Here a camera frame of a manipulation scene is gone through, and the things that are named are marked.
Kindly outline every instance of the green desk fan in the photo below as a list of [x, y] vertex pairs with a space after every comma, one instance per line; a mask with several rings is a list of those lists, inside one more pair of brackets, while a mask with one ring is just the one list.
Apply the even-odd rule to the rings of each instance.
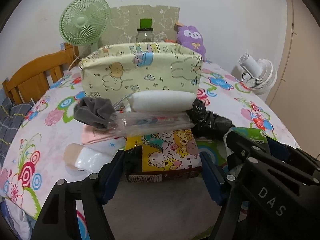
[[110, 7], [105, 0], [74, 0], [63, 11], [59, 30], [66, 42], [75, 46], [90, 44], [94, 52], [109, 20]]

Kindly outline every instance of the pink cloth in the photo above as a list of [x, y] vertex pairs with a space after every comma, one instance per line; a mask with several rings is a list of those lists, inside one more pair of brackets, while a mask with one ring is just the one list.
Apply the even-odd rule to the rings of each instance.
[[82, 144], [102, 142], [110, 138], [113, 138], [113, 135], [108, 133], [108, 131], [101, 131], [86, 124], [83, 126], [83, 132], [81, 134]]

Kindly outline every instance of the wooden door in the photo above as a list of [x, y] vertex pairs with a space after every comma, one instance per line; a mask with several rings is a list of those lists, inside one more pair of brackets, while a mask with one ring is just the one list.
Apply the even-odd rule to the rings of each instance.
[[293, 0], [291, 49], [284, 76], [270, 108], [289, 129], [301, 149], [313, 157], [319, 157], [320, 27], [301, 0]]

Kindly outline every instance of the white rolled towel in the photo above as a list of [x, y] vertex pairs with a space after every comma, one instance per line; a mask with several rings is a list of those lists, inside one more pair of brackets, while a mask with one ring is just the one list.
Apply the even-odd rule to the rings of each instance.
[[172, 90], [146, 90], [128, 98], [135, 112], [182, 112], [192, 108], [196, 94]]

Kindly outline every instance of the snack package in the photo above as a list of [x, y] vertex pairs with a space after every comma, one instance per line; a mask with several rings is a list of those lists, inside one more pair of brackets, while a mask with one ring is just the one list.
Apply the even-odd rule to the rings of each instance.
[[130, 182], [187, 179], [197, 177], [201, 171], [191, 130], [128, 137], [125, 150], [125, 173]]

